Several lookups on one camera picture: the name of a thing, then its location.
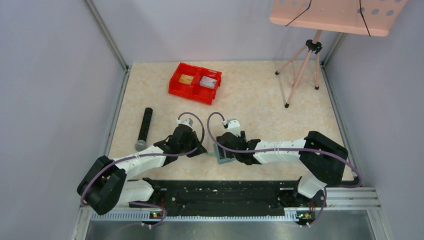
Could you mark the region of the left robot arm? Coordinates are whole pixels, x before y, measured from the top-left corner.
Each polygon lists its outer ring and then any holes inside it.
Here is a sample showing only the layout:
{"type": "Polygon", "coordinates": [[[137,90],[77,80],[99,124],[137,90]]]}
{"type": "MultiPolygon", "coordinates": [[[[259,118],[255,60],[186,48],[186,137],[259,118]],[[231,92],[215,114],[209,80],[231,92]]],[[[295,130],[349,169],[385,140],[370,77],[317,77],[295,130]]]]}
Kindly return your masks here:
{"type": "Polygon", "coordinates": [[[179,124],[166,139],[137,153],[110,159],[99,157],[77,187],[81,202],[98,215],[129,202],[147,202],[154,187],[145,180],[133,178],[151,169],[164,167],[179,157],[193,158],[207,153],[196,132],[187,124],[179,124]]]}

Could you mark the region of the green card holder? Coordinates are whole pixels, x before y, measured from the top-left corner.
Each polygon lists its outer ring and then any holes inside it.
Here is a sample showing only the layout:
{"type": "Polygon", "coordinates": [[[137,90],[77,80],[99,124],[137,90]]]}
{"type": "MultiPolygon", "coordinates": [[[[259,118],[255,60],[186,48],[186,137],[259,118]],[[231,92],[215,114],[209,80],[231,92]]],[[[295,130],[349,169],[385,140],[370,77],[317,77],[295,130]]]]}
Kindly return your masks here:
{"type": "Polygon", "coordinates": [[[213,147],[218,164],[223,165],[237,160],[231,152],[227,152],[216,144],[213,147]]]}

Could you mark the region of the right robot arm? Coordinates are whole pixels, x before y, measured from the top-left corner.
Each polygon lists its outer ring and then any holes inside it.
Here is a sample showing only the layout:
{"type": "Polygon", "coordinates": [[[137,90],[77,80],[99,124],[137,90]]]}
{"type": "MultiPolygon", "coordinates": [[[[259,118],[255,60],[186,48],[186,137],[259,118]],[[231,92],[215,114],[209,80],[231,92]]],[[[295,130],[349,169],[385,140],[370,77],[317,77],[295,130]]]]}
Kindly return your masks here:
{"type": "Polygon", "coordinates": [[[308,173],[301,176],[295,194],[311,199],[327,185],[340,185],[348,150],[321,134],[310,131],[304,138],[291,141],[247,140],[245,133],[225,132],[216,137],[219,151],[245,165],[269,163],[303,164],[308,173]]]}

